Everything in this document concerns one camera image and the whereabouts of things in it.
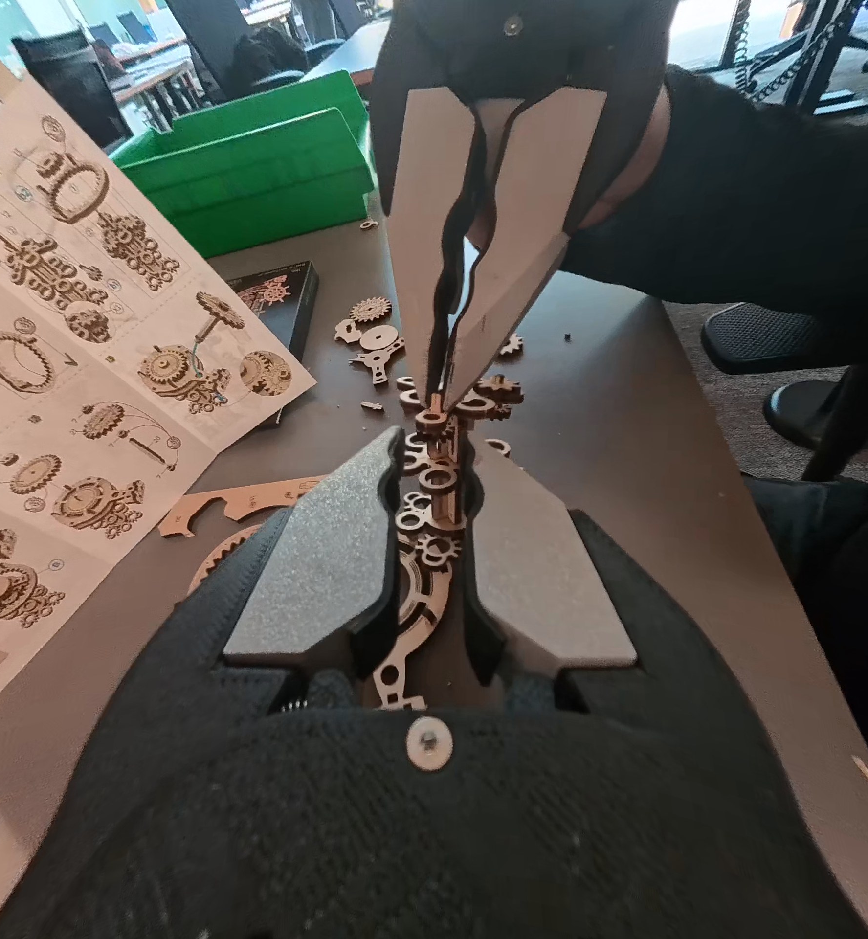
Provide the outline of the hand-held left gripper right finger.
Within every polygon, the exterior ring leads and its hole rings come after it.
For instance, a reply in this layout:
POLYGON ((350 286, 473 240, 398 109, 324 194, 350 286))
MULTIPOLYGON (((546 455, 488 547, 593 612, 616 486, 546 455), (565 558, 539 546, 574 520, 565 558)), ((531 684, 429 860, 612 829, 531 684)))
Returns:
POLYGON ((464 470, 464 641, 480 685, 637 664, 565 503, 484 439, 467 441, 464 470))

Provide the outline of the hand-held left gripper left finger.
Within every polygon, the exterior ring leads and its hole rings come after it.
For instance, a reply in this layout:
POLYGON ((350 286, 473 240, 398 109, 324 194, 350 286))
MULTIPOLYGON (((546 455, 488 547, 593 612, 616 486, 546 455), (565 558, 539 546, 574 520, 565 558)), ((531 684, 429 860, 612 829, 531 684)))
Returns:
POLYGON ((394 502, 404 430, 391 426, 299 498, 224 645, 232 666, 365 679, 398 635, 394 502))

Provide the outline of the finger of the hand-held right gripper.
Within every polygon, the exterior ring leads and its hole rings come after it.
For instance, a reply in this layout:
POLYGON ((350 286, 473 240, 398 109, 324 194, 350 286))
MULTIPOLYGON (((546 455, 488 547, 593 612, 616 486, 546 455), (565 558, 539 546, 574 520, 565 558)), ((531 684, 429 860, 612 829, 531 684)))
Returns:
POLYGON ((408 93, 389 243, 409 373, 424 404, 440 390, 471 220, 476 117, 449 88, 408 93))
POLYGON ((487 134, 487 217, 495 226, 454 325, 445 405, 459 404, 557 269, 570 240, 565 218, 605 101, 604 91, 566 87, 531 105, 474 104, 487 134))

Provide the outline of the wooden axle with gear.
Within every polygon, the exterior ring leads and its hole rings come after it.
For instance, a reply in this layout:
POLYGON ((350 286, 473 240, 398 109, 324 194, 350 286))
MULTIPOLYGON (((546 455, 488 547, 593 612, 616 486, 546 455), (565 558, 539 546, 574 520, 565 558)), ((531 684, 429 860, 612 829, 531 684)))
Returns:
POLYGON ((420 471, 422 491, 431 497, 431 518, 455 531, 462 520, 462 481, 468 423, 444 404, 443 393, 432 393, 428 407, 415 419, 427 464, 420 471))

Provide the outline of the wooden ringed model assembly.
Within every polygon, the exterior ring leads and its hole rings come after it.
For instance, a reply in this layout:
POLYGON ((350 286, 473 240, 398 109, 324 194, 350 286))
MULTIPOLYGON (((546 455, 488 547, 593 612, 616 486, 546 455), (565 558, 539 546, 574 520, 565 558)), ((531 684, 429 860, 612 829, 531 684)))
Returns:
MULTIPOLYGON (((405 411, 414 413, 416 419, 416 416, 423 410, 413 378, 398 379, 396 388, 400 391, 402 407, 405 411)), ((467 421, 468 435, 478 421, 508 419, 512 414, 512 409, 521 404, 523 399, 524 394, 519 383, 497 374, 479 379, 456 405, 453 412, 467 421)), ((420 471, 426 467, 426 464, 424 444, 420 441, 415 426, 414 432, 404 438, 403 476, 416 478, 420 490, 409 492, 404 496, 402 510, 396 517, 398 530, 408 535, 422 532, 451 535, 462 532, 465 526, 463 503, 462 520, 455 531, 449 524, 438 525, 432 521, 431 497, 425 494, 420 486, 420 471)))

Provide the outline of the person's right forearm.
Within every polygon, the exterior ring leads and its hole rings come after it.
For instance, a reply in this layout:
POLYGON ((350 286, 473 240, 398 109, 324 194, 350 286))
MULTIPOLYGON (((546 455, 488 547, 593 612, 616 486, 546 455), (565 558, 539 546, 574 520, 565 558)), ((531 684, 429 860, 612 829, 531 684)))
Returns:
POLYGON ((868 124, 829 124, 676 65, 643 187, 561 270, 681 304, 748 301, 868 323, 868 124))

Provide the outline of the black model kit box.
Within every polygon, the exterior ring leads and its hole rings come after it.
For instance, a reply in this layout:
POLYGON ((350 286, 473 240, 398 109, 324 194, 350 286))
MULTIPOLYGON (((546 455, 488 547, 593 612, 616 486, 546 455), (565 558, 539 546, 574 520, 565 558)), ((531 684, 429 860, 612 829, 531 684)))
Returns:
POLYGON ((235 346, 231 405, 250 405, 265 425, 276 425, 281 408, 310 387, 302 366, 320 285, 310 260, 262 268, 226 279, 245 332, 235 346))

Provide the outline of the person's right hand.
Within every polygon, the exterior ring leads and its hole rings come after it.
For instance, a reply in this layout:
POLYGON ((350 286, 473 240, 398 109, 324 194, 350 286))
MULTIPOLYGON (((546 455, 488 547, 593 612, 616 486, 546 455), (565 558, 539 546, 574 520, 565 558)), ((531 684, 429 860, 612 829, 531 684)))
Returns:
POLYGON ((662 84, 641 141, 632 158, 584 217, 580 228, 601 224, 649 180, 665 149, 671 123, 668 87, 662 84))

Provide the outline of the wooden sheet corner offcut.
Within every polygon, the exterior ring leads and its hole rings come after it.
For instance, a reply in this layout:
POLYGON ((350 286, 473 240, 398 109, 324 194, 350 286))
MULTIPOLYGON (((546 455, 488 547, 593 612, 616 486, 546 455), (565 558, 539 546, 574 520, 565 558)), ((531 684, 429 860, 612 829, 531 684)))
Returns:
POLYGON ((193 537, 193 519, 212 502, 223 505, 224 517, 241 521, 257 512, 291 508, 325 476, 311 476, 273 481, 245 487, 229 487, 183 495, 158 523, 161 537, 193 537))

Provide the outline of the green plastic bin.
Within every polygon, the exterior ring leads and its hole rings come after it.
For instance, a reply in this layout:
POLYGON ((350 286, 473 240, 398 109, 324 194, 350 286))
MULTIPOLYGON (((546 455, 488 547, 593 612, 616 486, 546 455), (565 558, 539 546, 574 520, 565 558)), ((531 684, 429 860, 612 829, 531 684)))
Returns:
POLYGON ((338 108, 114 164, 196 252, 215 257, 367 217, 369 162, 338 108))
POLYGON ((339 112, 357 145, 362 149, 369 146, 369 114, 344 70, 229 101, 191 118, 207 131, 232 136, 327 110, 339 112))

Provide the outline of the three-armed wooden piece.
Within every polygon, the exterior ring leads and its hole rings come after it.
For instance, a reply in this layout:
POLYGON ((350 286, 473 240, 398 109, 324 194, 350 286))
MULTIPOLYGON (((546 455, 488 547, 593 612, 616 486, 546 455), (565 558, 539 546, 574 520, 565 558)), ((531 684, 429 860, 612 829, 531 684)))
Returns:
POLYGON ((404 343, 401 340, 390 346, 381 349, 363 351, 349 360, 351 365, 361 365, 371 373, 374 386, 384 385, 388 382, 388 365, 393 357, 396 357, 404 350, 404 343))

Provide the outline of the grey office desk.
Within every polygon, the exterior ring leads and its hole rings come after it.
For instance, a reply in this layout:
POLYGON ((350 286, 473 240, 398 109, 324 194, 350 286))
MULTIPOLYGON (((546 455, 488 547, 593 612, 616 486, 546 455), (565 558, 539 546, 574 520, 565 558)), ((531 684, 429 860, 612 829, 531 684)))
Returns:
POLYGON ((310 81, 336 72, 346 72, 356 88, 368 88, 372 83, 378 56, 390 25, 391 21, 383 20, 361 28, 309 71, 304 80, 310 81))

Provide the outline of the printed assembly instruction sheet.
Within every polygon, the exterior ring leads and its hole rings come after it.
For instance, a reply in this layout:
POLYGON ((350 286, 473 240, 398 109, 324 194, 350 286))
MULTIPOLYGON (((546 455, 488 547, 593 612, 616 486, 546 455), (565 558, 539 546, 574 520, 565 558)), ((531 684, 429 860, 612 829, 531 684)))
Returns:
POLYGON ((0 693, 217 455, 313 385, 0 62, 0 693))

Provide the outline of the black office chair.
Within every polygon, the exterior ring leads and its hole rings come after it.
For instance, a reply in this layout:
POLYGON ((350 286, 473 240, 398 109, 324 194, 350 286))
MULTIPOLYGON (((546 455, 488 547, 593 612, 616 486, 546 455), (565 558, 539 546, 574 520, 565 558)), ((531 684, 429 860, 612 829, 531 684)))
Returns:
POLYGON ((837 478, 868 448, 868 323, 834 323, 751 303, 706 320, 701 346, 731 376, 843 368, 838 380, 798 380, 771 391, 762 414, 782 439, 811 452, 804 481, 837 478))

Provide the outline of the black background chair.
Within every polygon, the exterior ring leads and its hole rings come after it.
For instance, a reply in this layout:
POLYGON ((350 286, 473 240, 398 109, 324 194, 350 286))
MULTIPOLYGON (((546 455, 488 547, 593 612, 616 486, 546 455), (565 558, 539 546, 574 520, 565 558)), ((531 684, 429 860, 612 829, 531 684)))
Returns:
POLYGON ((134 136, 82 29, 13 37, 11 44, 34 80, 101 149, 111 153, 134 136))
POLYGON ((281 28, 254 27, 234 1, 168 1, 167 6, 225 100, 292 84, 310 63, 303 46, 281 28))

